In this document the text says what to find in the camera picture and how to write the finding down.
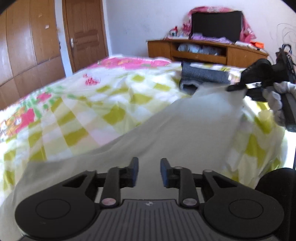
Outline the white gloved hand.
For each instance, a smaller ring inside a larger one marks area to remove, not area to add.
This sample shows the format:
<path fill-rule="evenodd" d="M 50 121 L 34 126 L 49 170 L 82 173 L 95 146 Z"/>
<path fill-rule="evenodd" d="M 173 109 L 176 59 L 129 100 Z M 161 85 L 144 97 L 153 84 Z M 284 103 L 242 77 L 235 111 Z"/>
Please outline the white gloved hand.
<path fill-rule="evenodd" d="M 285 126 L 285 116 L 282 111 L 281 95 L 290 93 L 295 98 L 295 84 L 283 81 L 273 84 L 274 90 L 263 90 L 263 97 L 266 99 L 270 109 L 273 111 L 274 120 L 279 126 Z"/>

